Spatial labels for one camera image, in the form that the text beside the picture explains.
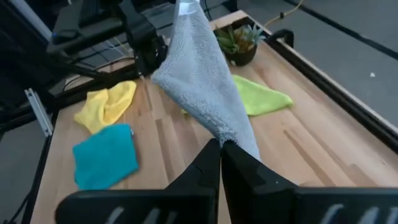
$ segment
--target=potted plant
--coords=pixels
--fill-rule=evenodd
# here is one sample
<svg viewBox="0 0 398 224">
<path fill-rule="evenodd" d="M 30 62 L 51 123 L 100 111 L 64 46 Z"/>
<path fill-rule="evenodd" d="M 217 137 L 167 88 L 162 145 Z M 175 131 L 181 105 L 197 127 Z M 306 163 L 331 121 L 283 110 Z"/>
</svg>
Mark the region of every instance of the potted plant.
<svg viewBox="0 0 398 224">
<path fill-rule="evenodd" d="M 266 37 L 256 25 L 243 25 L 235 30 L 228 26 L 226 30 L 218 29 L 216 37 L 226 59 L 233 65 L 245 66 L 254 58 L 257 44 Z"/>
</svg>

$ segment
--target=gray towel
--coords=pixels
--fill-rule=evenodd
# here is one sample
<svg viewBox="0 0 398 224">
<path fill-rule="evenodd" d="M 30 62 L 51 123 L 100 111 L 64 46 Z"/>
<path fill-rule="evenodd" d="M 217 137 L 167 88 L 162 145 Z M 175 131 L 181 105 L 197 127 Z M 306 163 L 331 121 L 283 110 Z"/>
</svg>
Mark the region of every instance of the gray towel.
<svg viewBox="0 0 398 224">
<path fill-rule="evenodd" d="M 178 0 L 169 53 L 152 75 L 221 145 L 232 140 L 261 161 L 256 139 L 216 37 L 195 0 Z"/>
</svg>

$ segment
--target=floor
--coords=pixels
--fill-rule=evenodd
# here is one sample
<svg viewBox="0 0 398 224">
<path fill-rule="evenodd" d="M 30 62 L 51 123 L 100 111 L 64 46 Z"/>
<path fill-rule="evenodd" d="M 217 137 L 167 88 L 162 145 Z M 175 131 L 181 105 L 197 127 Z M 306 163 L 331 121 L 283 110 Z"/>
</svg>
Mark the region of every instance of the floor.
<svg viewBox="0 0 398 224">
<path fill-rule="evenodd" d="M 208 0 L 208 6 L 217 6 L 222 0 Z M 305 0 L 304 4 L 320 14 L 352 29 L 392 50 L 398 51 L 398 30 L 394 29 L 398 6 L 395 0 Z M 146 12 L 156 27 L 162 27 L 172 20 L 173 6 L 162 7 L 157 12 Z M 239 0 L 238 8 L 245 10 L 261 23 L 278 15 L 280 11 L 292 8 L 282 0 Z M 223 6 L 214 7 L 213 19 L 228 13 Z M 356 95 L 372 109 L 398 126 L 398 95 L 396 71 L 398 62 L 388 56 L 358 42 L 356 39 L 330 27 L 318 19 L 296 11 L 283 21 L 268 27 L 271 31 L 288 28 L 295 33 L 295 49 L 312 61 L 329 76 Z M 171 27 L 159 30 L 169 36 Z M 94 46 L 101 50 L 104 45 Z M 92 49 L 81 52 L 80 56 L 89 55 Z M 112 61 L 121 56 L 116 50 L 103 53 Z M 100 55 L 88 58 L 86 63 L 94 66 L 106 61 Z M 37 122 L 6 133 L 0 142 L 0 222 L 10 219 L 32 184 L 39 161 L 44 136 Z"/>
</svg>

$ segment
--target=wooden table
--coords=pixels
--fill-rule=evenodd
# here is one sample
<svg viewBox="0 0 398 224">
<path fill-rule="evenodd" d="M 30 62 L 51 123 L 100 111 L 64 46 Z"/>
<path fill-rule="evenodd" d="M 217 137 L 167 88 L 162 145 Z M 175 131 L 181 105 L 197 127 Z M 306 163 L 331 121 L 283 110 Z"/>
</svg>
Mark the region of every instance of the wooden table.
<svg viewBox="0 0 398 224">
<path fill-rule="evenodd" d="M 243 11 L 238 11 L 211 24 L 213 28 L 223 27 L 244 16 L 247 15 Z M 281 91 L 294 101 L 292 108 L 250 117 L 267 167 L 302 186 L 398 186 L 398 156 L 267 44 L 259 44 L 248 66 L 230 69 L 231 73 Z M 54 223 L 58 203 L 78 190 L 73 178 L 72 147 L 90 134 L 73 121 L 73 115 L 83 104 L 59 112 L 31 223 Z M 118 122 L 128 123 L 134 130 L 140 169 L 112 189 L 166 187 L 213 137 L 192 117 L 182 114 L 181 108 L 149 79 L 137 81 L 132 104 Z M 219 222 L 228 223 L 222 188 L 220 197 Z"/>
</svg>

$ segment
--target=cloth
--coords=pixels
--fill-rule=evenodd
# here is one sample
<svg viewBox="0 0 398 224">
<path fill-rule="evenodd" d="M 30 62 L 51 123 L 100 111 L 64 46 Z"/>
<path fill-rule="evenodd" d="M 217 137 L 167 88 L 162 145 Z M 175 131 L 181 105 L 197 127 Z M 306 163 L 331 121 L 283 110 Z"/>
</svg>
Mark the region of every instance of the cloth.
<svg viewBox="0 0 398 224">
<path fill-rule="evenodd" d="M 232 77 L 247 115 L 270 113 L 293 105 L 292 99 L 283 93 L 271 90 L 239 75 Z"/>
<path fill-rule="evenodd" d="M 81 190 L 107 189 L 138 170 L 128 124 L 110 125 L 73 147 Z"/>
<path fill-rule="evenodd" d="M 221 145 L 232 140 L 260 161 L 249 118 L 199 2 L 177 0 L 174 14 L 169 52 L 152 81 Z"/>
<path fill-rule="evenodd" d="M 110 89 L 88 92 L 84 107 L 75 114 L 75 121 L 86 126 L 91 134 L 114 124 L 129 107 L 136 88 L 135 82 L 125 81 Z"/>
</svg>

